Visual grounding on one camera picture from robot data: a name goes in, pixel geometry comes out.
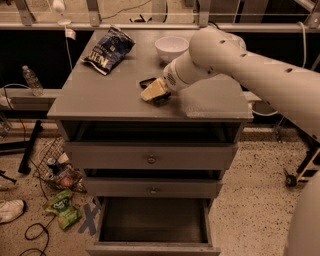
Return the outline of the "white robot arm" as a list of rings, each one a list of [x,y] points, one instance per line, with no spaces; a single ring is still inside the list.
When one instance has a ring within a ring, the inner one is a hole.
[[[233,78],[320,143],[320,74],[249,52],[240,37],[211,26],[194,33],[188,50],[164,68],[141,98],[162,99],[218,74]],[[298,199],[283,256],[320,256],[319,173]]]

